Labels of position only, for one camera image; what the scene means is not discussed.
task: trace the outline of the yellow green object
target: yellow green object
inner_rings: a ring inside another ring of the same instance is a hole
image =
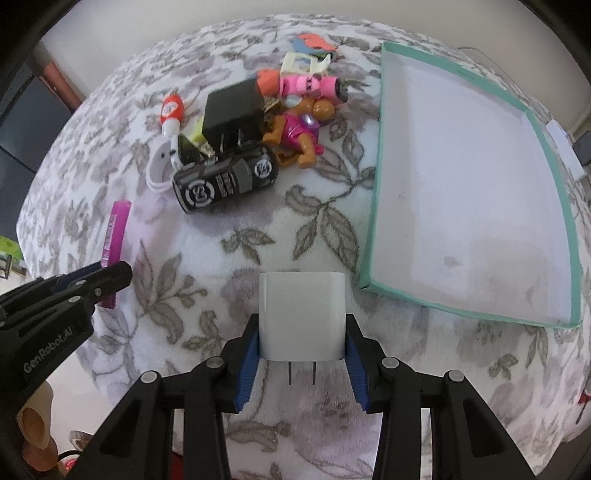
[[[21,247],[18,246],[18,243],[13,242],[12,240],[2,235],[0,235],[0,252],[12,255],[13,257],[18,258],[20,260],[25,260],[22,257]]]
[[[202,116],[199,117],[199,120],[197,120],[195,128],[193,129],[193,133],[189,136],[189,140],[196,145],[204,144],[207,141],[203,136],[203,118],[204,117]]]

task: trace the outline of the white tray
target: white tray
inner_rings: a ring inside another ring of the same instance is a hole
[[[382,49],[361,287],[486,320],[581,322],[574,220],[534,114],[457,64]]]

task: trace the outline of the toy pile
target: toy pile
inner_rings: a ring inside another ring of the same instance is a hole
[[[157,163],[170,163],[177,200],[190,213],[272,185],[278,167],[314,167],[324,153],[320,126],[348,94],[329,75],[334,46],[316,34],[299,35],[293,46],[296,51],[285,55],[280,69],[260,70],[256,78],[210,93],[189,137],[180,133],[182,99],[166,97],[161,121],[169,142],[148,165],[148,187],[170,188],[170,179],[154,181],[153,172]]]

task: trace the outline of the silver screw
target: silver screw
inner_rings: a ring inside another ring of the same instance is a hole
[[[387,356],[382,360],[382,365],[386,368],[398,368],[400,362],[397,358],[394,358],[393,356]]]
[[[448,373],[449,380],[452,382],[461,382],[465,379],[465,376],[459,370],[450,370]]]
[[[144,383],[152,383],[158,378],[158,374],[152,370],[149,372],[144,372],[142,376],[139,378]]]
[[[213,356],[208,358],[205,364],[209,368],[220,368],[223,365],[223,358],[221,356]]]

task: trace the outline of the red and white bottle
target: red and white bottle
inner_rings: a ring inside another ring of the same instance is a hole
[[[184,116],[183,100],[178,93],[168,95],[162,101],[160,110],[160,121],[162,122],[162,133],[165,137],[172,137],[181,132],[181,120]]]

